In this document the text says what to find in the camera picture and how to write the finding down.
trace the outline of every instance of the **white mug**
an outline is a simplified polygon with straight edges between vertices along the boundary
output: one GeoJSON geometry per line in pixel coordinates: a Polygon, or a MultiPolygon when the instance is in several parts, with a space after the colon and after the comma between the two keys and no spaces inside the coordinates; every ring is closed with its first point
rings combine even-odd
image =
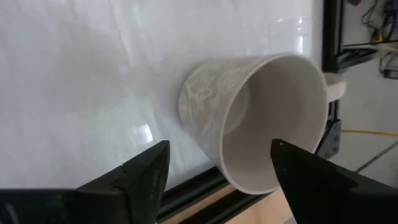
{"type": "Polygon", "coordinates": [[[346,82],[292,54],[210,60],[185,81],[178,103],[183,125],[228,181],[247,194],[278,188],[272,139],[314,152],[328,103],[346,82]]]}

